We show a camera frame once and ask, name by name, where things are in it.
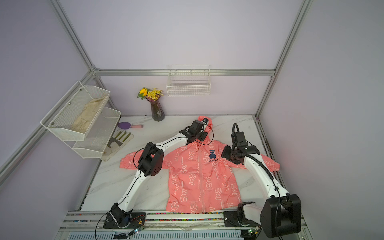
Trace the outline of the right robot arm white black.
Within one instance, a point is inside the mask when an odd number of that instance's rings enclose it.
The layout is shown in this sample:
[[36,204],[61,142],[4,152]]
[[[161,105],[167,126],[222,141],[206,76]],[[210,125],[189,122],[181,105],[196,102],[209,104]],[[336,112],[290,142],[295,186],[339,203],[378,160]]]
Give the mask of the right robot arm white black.
[[225,224],[234,227],[257,226],[268,238],[279,238],[296,234],[302,230],[302,202],[298,195],[290,194],[275,179],[263,157],[251,145],[238,124],[232,127],[232,145],[225,146],[222,158],[244,166],[259,184],[263,204],[243,202],[234,212],[225,211]]

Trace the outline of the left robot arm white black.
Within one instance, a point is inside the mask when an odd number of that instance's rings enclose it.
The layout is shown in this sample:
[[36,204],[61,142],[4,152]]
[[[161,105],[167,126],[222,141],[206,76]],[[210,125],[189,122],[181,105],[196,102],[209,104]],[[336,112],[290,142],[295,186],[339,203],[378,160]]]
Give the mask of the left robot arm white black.
[[107,219],[113,221],[118,228],[127,228],[132,221],[131,212],[139,196],[141,185],[161,171],[167,154],[197,140],[203,142],[208,135],[206,128],[211,128],[208,118],[195,120],[174,137],[157,144],[149,142],[143,148],[141,155],[136,153],[134,157],[138,157],[138,164],[134,165],[137,169],[135,177],[121,199],[112,205],[107,213]]

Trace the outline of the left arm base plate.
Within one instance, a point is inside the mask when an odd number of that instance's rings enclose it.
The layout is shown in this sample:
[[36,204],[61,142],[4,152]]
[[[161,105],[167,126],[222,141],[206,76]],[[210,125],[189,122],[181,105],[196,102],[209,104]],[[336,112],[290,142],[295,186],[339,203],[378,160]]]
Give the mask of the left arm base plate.
[[104,229],[137,229],[145,224],[147,214],[144,212],[133,212],[124,215],[120,224],[117,224],[111,214],[107,214]]

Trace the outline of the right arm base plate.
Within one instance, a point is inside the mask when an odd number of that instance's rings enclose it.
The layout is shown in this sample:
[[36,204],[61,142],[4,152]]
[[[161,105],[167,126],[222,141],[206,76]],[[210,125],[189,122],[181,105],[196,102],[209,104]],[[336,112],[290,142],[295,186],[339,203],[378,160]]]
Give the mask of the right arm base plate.
[[225,227],[260,227],[261,225],[248,220],[245,217],[239,217],[237,211],[224,211]]

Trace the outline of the pink hooded jacket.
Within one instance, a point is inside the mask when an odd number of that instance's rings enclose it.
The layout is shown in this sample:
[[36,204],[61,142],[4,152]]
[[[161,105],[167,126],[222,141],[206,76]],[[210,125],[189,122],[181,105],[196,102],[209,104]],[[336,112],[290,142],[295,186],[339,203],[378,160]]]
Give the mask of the pink hooded jacket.
[[184,214],[213,212],[233,207],[241,202],[232,168],[244,169],[221,157],[225,144],[211,140],[212,120],[208,122],[204,140],[184,144],[185,137],[175,137],[176,148],[165,152],[162,167],[169,170],[169,200],[166,211]]

